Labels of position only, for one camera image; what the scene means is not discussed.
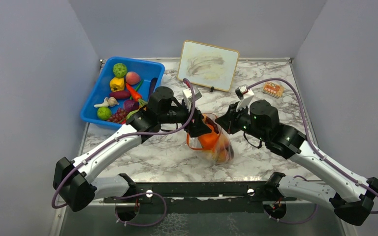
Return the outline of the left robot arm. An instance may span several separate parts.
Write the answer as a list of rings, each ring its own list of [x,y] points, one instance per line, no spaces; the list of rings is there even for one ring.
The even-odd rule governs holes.
[[[118,157],[143,144],[152,136],[169,135],[161,132],[162,124],[180,124],[174,130],[185,130],[191,137],[211,132],[202,120],[202,113],[195,102],[201,98],[200,91],[189,86],[182,91],[183,100],[178,102],[173,90],[160,86],[150,95],[143,108],[131,115],[112,136],[94,149],[72,160],[66,157],[55,166],[52,207],[68,206],[73,212],[80,211],[93,200],[118,196],[129,202],[136,193],[135,183],[126,174],[116,177],[99,177],[99,174]]]

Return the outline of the toy orange tangerine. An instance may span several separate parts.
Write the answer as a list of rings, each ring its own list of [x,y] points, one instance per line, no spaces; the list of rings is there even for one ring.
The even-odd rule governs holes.
[[[220,133],[216,134],[214,132],[203,134],[197,138],[198,142],[201,145],[202,150],[215,151],[216,144],[220,138]]]

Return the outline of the clear zip top bag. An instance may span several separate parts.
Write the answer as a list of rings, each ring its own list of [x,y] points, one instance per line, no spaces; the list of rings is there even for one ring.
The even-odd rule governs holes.
[[[217,116],[203,113],[202,121],[211,129],[210,133],[196,138],[186,136],[187,146],[194,151],[195,156],[215,164],[224,164],[233,160],[234,149],[222,128],[215,123]]]

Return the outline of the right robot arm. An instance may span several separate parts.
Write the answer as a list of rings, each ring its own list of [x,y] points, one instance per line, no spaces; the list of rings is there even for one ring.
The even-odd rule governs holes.
[[[227,134],[242,131],[258,138],[272,153],[301,165],[324,182],[315,184],[274,172],[264,185],[263,193],[268,199],[294,197],[324,206],[349,224],[364,223],[378,193],[377,178],[365,178],[340,166],[316,149],[304,133],[280,123],[277,108],[269,102],[258,100],[241,110],[237,110],[237,105],[231,104],[216,119]]]

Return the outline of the toy peach bottom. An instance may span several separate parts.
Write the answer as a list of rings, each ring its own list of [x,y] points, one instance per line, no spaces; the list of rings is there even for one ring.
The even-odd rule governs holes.
[[[217,146],[217,162],[224,163],[234,158],[234,150],[228,139],[222,139]]]

